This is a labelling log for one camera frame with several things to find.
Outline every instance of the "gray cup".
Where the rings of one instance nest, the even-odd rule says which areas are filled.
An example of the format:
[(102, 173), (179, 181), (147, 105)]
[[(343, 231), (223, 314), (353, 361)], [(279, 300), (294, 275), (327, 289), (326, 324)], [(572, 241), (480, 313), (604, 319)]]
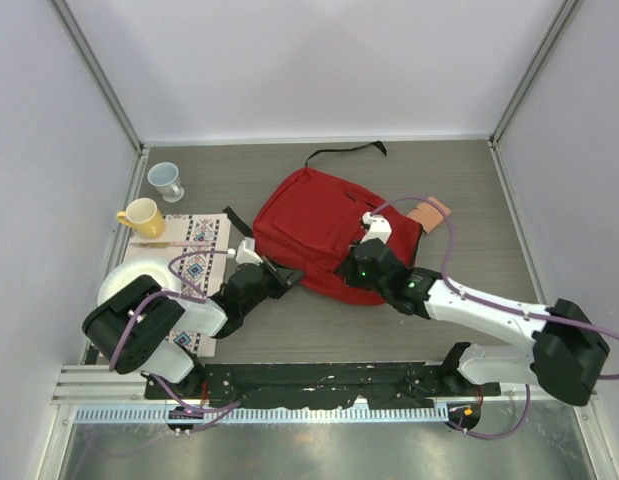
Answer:
[(154, 165), (147, 174), (147, 180), (165, 202), (174, 203), (185, 196), (185, 189), (180, 186), (180, 171), (173, 163)]

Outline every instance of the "cup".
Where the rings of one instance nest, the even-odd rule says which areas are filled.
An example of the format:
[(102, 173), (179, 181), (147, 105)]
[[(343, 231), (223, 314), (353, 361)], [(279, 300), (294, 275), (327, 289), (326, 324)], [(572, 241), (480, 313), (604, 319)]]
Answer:
[(126, 211), (116, 214), (116, 219), (143, 237), (158, 238), (165, 232), (165, 219), (162, 218), (156, 202), (150, 198), (134, 200)]
[(185, 196), (185, 189), (180, 186), (180, 171), (173, 163), (154, 165), (147, 174), (147, 180), (165, 202), (174, 203)]

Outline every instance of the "white plate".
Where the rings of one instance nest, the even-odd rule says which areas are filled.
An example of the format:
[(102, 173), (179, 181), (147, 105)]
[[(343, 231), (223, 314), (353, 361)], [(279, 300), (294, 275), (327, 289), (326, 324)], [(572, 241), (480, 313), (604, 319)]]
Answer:
[(169, 271), (169, 261), (160, 257), (142, 256), (114, 268), (100, 286), (98, 305), (113, 297), (140, 275), (151, 276), (162, 288), (180, 293), (182, 282)]

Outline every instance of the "placemat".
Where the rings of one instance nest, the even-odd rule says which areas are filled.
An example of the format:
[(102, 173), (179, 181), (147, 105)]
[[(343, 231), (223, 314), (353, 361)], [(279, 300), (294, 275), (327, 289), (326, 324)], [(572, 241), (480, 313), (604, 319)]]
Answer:
[[(143, 248), (127, 245), (125, 260), (140, 255), (153, 255), (171, 260), (183, 253), (202, 250), (227, 250), (231, 223), (227, 215), (166, 215), (166, 229), (159, 238), (147, 240), (142, 235), (131, 233), (129, 242), (203, 242), (196, 247)], [(225, 272), (225, 255), (200, 254), (180, 260), (175, 265), (178, 273), (195, 283), (206, 295), (213, 295), (220, 289)], [(182, 293), (199, 297), (190, 287), (183, 284)], [(196, 332), (172, 330), (169, 340), (185, 347), (199, 357), (213, 357), (216, 341)]]

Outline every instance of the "white backdrop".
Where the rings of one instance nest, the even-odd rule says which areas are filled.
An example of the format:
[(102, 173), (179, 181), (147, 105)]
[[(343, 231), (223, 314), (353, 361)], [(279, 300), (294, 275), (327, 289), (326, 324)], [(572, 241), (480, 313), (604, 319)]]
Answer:
[(45, 0), (0, 0), (0, 480), (33, 478), (134, 161)]
[(144, 141), (488, 134), (560, 0), (69, 0)]
[[(583, 2), (501, 147), (550, 298), (619, 331), (619, 1)], [(619, 382), (597, 389), (619, 440)]]

